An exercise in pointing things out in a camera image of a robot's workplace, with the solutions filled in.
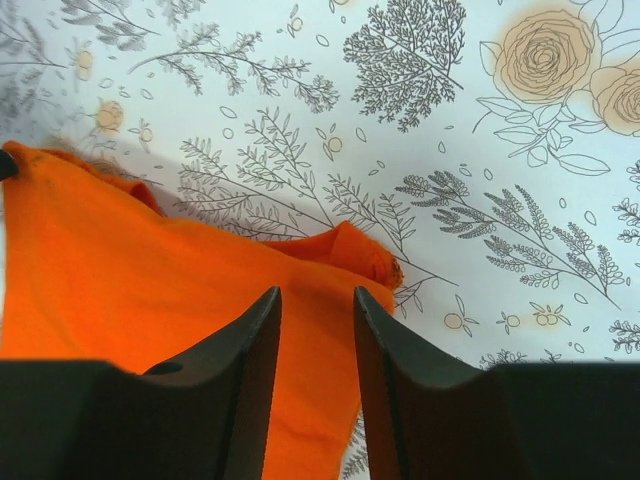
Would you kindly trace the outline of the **orange t shirt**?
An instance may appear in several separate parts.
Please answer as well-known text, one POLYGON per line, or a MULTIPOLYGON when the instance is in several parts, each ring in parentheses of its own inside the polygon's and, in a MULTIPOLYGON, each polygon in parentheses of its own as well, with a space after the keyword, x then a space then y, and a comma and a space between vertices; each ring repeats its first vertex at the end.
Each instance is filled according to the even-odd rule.
POLYGON ((255 241, 162 212, 146 184, 10 141, 1 356, 100 359, 142 373, 282 295, 267 479, 335 479, 361 407, 353 296, 387 310, 402 272, 349 222, 255 241))

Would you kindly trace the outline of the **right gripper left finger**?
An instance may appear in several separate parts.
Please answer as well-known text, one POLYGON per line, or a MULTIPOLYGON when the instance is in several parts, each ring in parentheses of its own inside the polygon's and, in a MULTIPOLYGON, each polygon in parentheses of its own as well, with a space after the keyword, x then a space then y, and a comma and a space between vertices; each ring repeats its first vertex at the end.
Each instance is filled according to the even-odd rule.
POLYGON ((5 479, 258 479, 282 299, 141 375, 105 361, 1 365, 5 479))

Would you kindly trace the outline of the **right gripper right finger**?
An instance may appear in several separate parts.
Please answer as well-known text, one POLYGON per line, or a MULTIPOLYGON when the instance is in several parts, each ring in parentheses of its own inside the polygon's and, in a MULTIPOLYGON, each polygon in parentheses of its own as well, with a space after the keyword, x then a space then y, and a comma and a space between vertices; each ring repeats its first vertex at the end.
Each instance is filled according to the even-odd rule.
POLYGON ((474 368, 364 288, 354 336, 374 479, 635 479, 635 363, 474 368))

